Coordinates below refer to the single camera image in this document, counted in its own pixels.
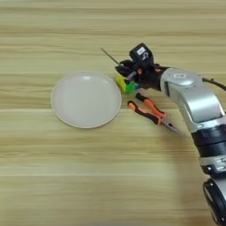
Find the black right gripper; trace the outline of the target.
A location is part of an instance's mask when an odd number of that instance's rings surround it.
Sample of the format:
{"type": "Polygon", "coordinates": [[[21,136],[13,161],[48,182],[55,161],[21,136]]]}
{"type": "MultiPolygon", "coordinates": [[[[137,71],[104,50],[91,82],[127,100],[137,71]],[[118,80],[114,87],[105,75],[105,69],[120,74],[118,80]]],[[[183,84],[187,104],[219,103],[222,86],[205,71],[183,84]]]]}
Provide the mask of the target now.
{"type": "Polygon", "coordinates": [[[131,79],[140,85],[141,88],[160,91],[162,75],[168,70],[168,67],[159,64],[148,64],[146,66],[135,64],[134,61],[126,59],[115,67],[116,71],[125,78],[131,79]]]}

